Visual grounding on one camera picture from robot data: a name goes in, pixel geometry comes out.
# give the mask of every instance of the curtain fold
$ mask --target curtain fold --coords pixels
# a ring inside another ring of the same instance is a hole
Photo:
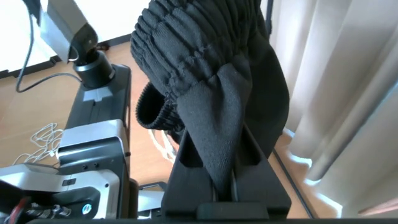
[[[307,178],[320,180],[316,189],[341,204],[344,217],[357,217],[396,197],[398,1],[275,5],[270,42],[290,91],[289,151],[311,159]],[[381,189],[390,190],[378,198]]]

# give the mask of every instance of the blue logo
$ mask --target blue logo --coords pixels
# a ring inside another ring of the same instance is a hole
[[[91,211],[91,205],[90,204],[86,204],[81,209],[81,212],[82,212],[83,215],[87,215],[90,211]]]

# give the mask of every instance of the light brown floor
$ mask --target light brown floor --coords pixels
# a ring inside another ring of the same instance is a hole
[[[140,184],[167,181],[172,164],[163,159],[150,140],[147,130],[133,119],[137,99],[148,79],[132,59],[129,43],[111,47],[106,54],[112,63],[127,65],[132,70],[131,177]],[[22,86],[58,72],[73,73],[72,65],[58,63],[53,68],[27,75]],[[29,138],[40,128],[49,123],[58,123],[59,128],[64,128],[78,89],[78,82],[70,77],[50,79],[25,93],[16,93],[15,85],[15,78],[0,79],[0,167],[11,165],[22,153],[38,150]],[[289,138],[282,136],[277,146],[283,148],[289,142]],[[286,157],[284,159],[288,164],[291,163]],[[271,155],[269,162],[292,199],[288,217],[308,218],[275,155]],[[48,157],[42,163],[54,164],[56,158]]]

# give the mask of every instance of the black garment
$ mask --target black garment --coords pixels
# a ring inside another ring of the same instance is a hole
[[[137,106],[145,128],[186,128],[225,194],[244,121],[268,157],[287,119],[289,93],[257,0],[156,0],[132,33],[149,77]]]

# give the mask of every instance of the white cable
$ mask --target white cable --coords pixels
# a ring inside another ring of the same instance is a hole
[[[40,162],[47,156],[53,157],[58,151],[60,140],[63,134],[62,129],[55,129],[57,125],[57,123],[48,124],[34,133],[32,137],[30,137],[30,141],[40,149],[32,154],[23,153],[19,155],[12,165],[15,165],[23,156],[27,156],[23,162],[32,163]]]
[[[165,144],[165,147],[161,146],[159,142],[155,138],[155,130],[149,129],[148,130],[149,136],[152,139],[152,142],[155,144],[155,147],[157,150],[159,150],[162,153],[162,156],[164,159],[167,159],[171,163],[174,164],[175,161],[175,156],[177,155],[176,150],[174,149],[172,143],[170,142],[170,139],[167,137],[165,131],[162,131],[162,139],[163,143]]]

